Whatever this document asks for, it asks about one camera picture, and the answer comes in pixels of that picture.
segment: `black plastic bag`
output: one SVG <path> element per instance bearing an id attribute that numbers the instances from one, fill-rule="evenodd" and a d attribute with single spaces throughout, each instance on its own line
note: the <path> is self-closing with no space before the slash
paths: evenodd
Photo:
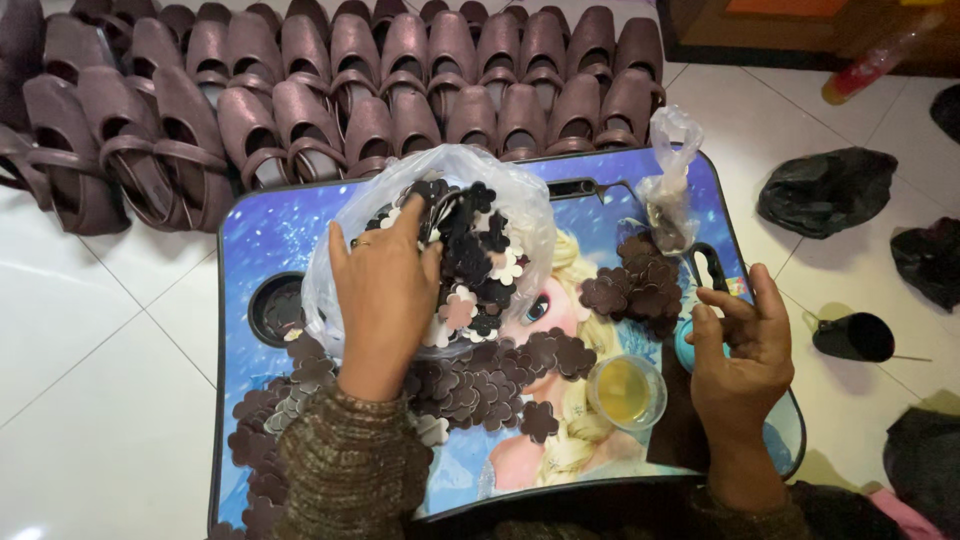
<path id="1" fill-rule="evenodd" d="M 897 498 L 960 538 L 960 416 L 911 407 L 887 430 L 883 469 Z"/>
<path id="2" fill-rule="evenodd" d="M 960 304 L 960 220 L 942 217 L 928 229 L 897 234 L 890 251 L 905 282 L 953 313 Z"/>
<path id="3" fill-rule="evenodd" d="M 896 170 L 893 156 L 860 147 L 790 160 L 760 191 L 757 211 L 788 231 L 824 239 L 879 214 Z"/>

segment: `cup holder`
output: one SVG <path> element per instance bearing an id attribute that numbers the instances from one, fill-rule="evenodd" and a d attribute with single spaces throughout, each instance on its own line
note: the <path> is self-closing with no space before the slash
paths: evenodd
<path id="1" fill-rule="evenodd" d="M 257 339 L 279 349 L 289 342 L 283 336 L 306 326 L 300 307 L 302 272 L 283 272 L 271 276 L 256 288 L 247 308 L 247 320 Z"/>

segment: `plastic cup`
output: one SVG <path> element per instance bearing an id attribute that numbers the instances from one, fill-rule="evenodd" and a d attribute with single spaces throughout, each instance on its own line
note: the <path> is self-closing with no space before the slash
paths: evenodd
<path id="1" fill-rule="evenodd" d="M 645 401 L 641 399 L 644 383 L 648 394 Z M 627 431 L 648 430 L 666 409 L 666 382 L 646 359 L 616 356 L 598 363 L 590 371 L 587 399 L 594 410 L 615 426 Z M 632 402 L 630 406 L 624 406 L 629 402 Z"/>

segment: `black cup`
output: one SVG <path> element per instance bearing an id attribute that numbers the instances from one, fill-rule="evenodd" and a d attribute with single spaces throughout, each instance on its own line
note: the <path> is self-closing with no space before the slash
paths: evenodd
<path id="1" fill-rule="evenodd" d="M 879 363 L 894 354 L 894 335 L 876 315 L 854 313 L 835 321 L 820 321 L 813 346 L 825 355 Z"/>

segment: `sweater sleeve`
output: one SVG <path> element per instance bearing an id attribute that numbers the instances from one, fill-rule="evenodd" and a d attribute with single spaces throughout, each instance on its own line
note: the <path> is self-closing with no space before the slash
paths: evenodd
<path id="1" fill-rule="evenodd" d="M 290 489 L 277 540 L 402 538 L 433 460 L 404 399 L 364 402 L 337 387 L 318 393 L 278 446 Z"/>
<path id="2" fill-rule="evenodd" d="M 693 526 L 698 537 L 716 540 L 809 540 L 804 513 L 789 497 L 777 510 L 751 514 L 723 506 L 702 487 L 690 498 Z"/>

